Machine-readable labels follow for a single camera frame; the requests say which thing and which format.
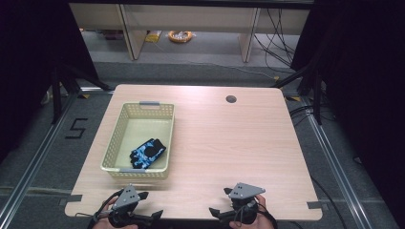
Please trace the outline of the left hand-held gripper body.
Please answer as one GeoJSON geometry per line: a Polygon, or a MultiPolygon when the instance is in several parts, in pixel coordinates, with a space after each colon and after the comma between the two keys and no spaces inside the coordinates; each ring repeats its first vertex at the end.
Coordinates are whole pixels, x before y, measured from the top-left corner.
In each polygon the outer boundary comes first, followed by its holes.
{"type": "Polygon", "coordinates": [[[114,227],[124,227],[133,224],[133,211],[139,202],[139,195],[134,186],[125,187],[111,208],[109,221],[114,227]]]}

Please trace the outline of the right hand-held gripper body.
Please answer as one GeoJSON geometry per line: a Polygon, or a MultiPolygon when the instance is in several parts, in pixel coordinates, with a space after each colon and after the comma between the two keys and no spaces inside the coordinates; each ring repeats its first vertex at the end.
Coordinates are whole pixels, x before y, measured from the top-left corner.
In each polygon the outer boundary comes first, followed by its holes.
{"type": "Polygon", "coordinates": [[[237,183],[227,194],[231,199],[231,207],[235,211],[234,221],[238,220],[243,224],[251,224],[256,219],[259,209],[255,197],[265,191],[265,188],[241,182],[237,183]]]}

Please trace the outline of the blue camouflage glove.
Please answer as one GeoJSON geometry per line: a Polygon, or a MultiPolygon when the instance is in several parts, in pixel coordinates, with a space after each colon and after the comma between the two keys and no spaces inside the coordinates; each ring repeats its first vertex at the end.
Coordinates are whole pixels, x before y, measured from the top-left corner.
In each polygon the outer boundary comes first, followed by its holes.
{"type": "Polygon", "coordinates": [[[134,169],[147,169],[165,152],[166,147],[157,138],[150,138],[130,154],[134,169]]]}

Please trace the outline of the cream perforated plastic basket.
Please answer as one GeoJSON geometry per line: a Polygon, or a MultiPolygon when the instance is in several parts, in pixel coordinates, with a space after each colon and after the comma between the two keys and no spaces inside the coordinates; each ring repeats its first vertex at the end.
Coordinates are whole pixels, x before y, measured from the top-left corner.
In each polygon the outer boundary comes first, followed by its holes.
{"type": "Polygon", "coordinates": [[[124,103],[100,168],[120,179],[163,180],[168,177],[175,119],[173,104],[141,101],[124,103]],[[130,154],[150,138],[157,138],[165,152],[147,169],[134,169],[130,154]]]}

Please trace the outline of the person's right hand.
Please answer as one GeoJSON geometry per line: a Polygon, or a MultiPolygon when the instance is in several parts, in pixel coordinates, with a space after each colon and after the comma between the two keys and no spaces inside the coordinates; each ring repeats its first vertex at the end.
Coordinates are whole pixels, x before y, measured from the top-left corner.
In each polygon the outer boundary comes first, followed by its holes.
{"type": "MultiPolygon", "coordinates": [[[[259,210],[266,211],[266,199],[262,195],[256,195],[256,200],[259,202],[259,210]]],[[[243,224],[236,221],[230,221],[228,223],[232,229],[276,229],[273,222],[263,214],[257,214],[256,219],[251,224],[243,224]]]]}

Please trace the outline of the person's left hand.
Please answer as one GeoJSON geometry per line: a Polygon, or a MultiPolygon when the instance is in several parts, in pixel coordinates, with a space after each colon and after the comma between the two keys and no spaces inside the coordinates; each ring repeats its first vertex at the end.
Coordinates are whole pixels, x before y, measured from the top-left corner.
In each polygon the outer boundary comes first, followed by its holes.
{"type": "MultiPolygon", "coordinates": [[[[113,205],[117,200],[117,197],[112,198],[110,200],[105,200],[102,204],[102,210],[101,211],[106,211],[109,210],[111,205],[113,205]]],[[[139,229],[139,227],[135,224],[127,225],[121,228],[115,228],[107,218],[105,219],[99,219],[97,222],[94,222],[91,224],[88,228],[90,229],[139,229]]]]}

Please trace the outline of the black metal stand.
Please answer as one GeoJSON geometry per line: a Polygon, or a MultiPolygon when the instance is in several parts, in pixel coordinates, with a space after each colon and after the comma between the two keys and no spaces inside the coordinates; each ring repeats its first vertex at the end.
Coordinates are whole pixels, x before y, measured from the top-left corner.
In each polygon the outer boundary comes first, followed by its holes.
{"type": "Polygon", "coordinates": [[[99,87],[102,91],[111,92],[113,87],[103,83],[98,79],[96,73],[87,74],[72,65],[64,63],[55,63],[51,71],[52,92],[53,92],[53,124],[62,116],[62,100],[60,85],[62,85],[68,94],[78,94],[81,89],[77,79],[81,78],[91,84],[99,87]]]}
{"type": "Polygon", "coordinates": [[[313,64],[309,63],[307,66],[303,67],[296,73],[291,74],[285,79],[277,81],[273,88],[281,89],[282,87],[286,86],[290,82],[295,79],[301,79],[301,83],[298,86],[297,92],[299,95],[308,95],[309,92],[313,92],[313,103],[312,109],[314,118],[318,125],[322,124],[320,109],[321,109],[321,84],[322,78],[318,71],[318,67],[313,64]]]}

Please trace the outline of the yellow packet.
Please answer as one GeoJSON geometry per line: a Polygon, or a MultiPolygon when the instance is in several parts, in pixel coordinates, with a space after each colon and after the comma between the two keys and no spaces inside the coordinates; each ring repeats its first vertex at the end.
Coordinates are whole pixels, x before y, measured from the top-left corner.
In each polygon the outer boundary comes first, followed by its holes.
{"type": "Polygon", "coordinates": [[[160,40],[161,31],[149,31],[145,36],[145,41],[157,43],[160,40]]]}

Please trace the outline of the black curtain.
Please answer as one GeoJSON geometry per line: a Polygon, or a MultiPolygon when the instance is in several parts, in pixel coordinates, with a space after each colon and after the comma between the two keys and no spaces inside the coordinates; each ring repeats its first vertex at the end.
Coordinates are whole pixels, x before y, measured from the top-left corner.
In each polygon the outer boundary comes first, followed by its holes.
{"type": "Polygon", "coordinates": [[[405,229],[405,0],[314,0],[291,67],[319,73],[352,147],[405,229]]]}
{"type": "Polygon", "coordinates": [[[68,0],[0,0],[0,162],[17,146],[53,70],[97,79],[68,0]]]}

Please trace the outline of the aluminium floor rail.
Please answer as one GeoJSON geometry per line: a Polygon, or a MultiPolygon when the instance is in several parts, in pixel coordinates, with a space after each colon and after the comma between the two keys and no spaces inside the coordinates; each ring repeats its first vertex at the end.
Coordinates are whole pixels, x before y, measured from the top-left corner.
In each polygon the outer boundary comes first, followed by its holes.
{"type": "MultiPolygon", "coordinates": [[[[311,103],[305,96],[302,98],[302,103],[306,106],[310,106],[311,103]]],[[[330,165],[331,172],[335,177],[337,185],[343,195],[345,202],[347,203],[349,210],[352,213],[352,217],[357,225],[358,229],[373,229],[370,218],[367,216],[363,204],[361,203],[358,195],[352,188],[347,175],[345,174],[343,167],[333,150],[330,141],[321,124],[317,122],[315,116],[311,114],[311,107],[308,108],[309,123],[314,131],[323,153],[326,157],[326,161],[330,165]]]]}
{"type": "Polygon", "coordinates": [[[18,180],[18,183],[11,189],[7,201],[0,210],[0,229],[8,229],[13,217],[15,216],[19,206],[21,205],[24,196],[27,194],[32,181],[36,177],[40,167],[42,166],[48,152],[63,126],[67,113],[74,104],[77,94],[68,94],[60,117],[51,125],[46,133],[39,148],[33,155],[28,167],[25,169],[24,174],[18,180]]]}

